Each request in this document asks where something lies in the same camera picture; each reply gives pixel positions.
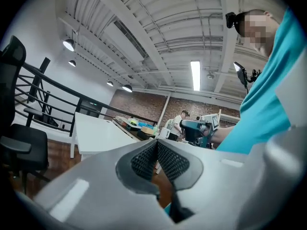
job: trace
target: blue container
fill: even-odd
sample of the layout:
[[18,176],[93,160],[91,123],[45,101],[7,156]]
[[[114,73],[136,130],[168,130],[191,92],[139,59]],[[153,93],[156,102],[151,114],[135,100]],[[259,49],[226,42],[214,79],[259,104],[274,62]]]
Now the blue container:
[[149,125],[149,124],[147,124],[147,123],[142,123],[142,122],[139,122],[139,126],[141,126],[141,127],[145,126],[145,127],[148,127],[148,128],[154,129],[154,127],[153,127],[152,125]]
[[168,215],[169,215],[170,210],[171,210],[171,205],[172,205],[172,203],[169,203],[169,204],[164,208],[164,211],[165,211],[166,214],[168,214]]

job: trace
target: chair armrest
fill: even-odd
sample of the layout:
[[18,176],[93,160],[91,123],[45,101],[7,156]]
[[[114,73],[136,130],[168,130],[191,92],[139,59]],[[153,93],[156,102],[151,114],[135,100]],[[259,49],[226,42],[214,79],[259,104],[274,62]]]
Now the chair armrest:
[[32,148],[31,144],[29,143],[11,139],[6,136],[1,137],[0,144],[10,151],[22,154],[30,153]]
[[24,112],[28,113],[28,114],[37,115],[37,116],[40,116],[40,117],[43,116],[42,112],[35,110],[35,109],[32,109],[32,108],[28,108],[28,107],[24,109]]

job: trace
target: metal pole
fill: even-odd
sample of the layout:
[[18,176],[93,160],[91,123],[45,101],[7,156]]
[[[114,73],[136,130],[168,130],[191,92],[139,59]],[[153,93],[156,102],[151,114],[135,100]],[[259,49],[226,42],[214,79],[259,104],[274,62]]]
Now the metal pole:
[[49,108],[49,112],[47,112],[49,115],[51,115],[52,107]]
[[[82,100],[81,100],[81,98],[79,98],[79,101],[78,101],[78,104],[77,104],[75,113],[79,113],[79,112],[80,112],[80,110],[81,110],[81,103],[82,103]],[[73,132],[73,127],[74,127],[74,125],[75,125],[75,115],[74,115],[73,118],[72,118],[71,131],[70,131],[70,133],[69,133],[69,136],[70,136],[70,137],[72,136],[72,132]]]
[[[48,99],[49,99],[49,94],[46,94],[45,98],[44,98],[44,102],[48,103]],[[44,113],[44,112],[46,112],[46,104],[43,104],[42,113]]]
[[158,124],[157,124],[158,127],[160,126],[160,123],[161,123],[161,121],[162,121],[162,118],[163,118],[163,115],[164,115],[164,113],[165,113],[165,110],[166,110],[166,107],[167,107],[167,104],[168,104],[168,101],[169,101],[169,98],[170,98],[170,97],[171,97],[171,92],[168,93],[166,102],[165,102],[165,104],[164,104],[164,107],[163,107],[161,116],[160,116],[159,121],[158,121]]
[[[50,60],[46,57],[42,63],[42,65],[40,66],[39,70],[41,73],[45,73],[47,66],[49,65]],[[34,76],[34,79],[32,81],[32,84],[34,84],[35,86],[39,87],[40,82],[42,81],[42,79],[39,76]],[[30,88],[30,95],[31,96],[36,96],[37,93],[37,88],[31,86]],[[29,102],[34,102],[35,100],[32,97],[28,98],[28,103]]]

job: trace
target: sleeve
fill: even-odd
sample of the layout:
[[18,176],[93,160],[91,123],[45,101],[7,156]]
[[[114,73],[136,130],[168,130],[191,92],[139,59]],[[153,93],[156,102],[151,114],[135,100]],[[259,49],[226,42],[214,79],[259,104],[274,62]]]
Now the sleeve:
[[173,123],[174,123],[174,124],[179,124],[179,123],[180,123],[180,120],[181,120],[181,119],[180,119],[180,116],[177,116],[177,117],[174,118],[174,122],[173,122]]

